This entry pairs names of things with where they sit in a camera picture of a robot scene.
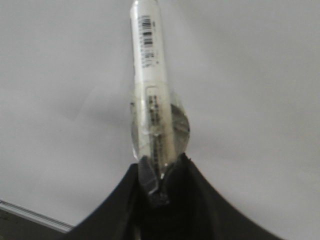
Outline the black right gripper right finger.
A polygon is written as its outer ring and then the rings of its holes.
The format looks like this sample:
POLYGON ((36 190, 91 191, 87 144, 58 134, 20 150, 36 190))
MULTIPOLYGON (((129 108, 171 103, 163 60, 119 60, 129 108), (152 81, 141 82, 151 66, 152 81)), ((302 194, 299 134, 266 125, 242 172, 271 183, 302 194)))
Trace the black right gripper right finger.
POLYGON ((151 240, 278 240, 232 206, 182 154, 166 185, 169 204, 149 215, 151 240))

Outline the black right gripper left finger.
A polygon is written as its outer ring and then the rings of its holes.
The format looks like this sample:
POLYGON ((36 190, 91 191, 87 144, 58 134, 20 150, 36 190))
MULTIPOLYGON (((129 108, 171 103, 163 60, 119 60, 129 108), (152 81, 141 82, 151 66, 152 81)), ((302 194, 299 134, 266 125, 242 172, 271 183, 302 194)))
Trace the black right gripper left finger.
POLYGON ((146 240, 142 221, 150 207, 131 164, 113 192, 62 240, 146 240))

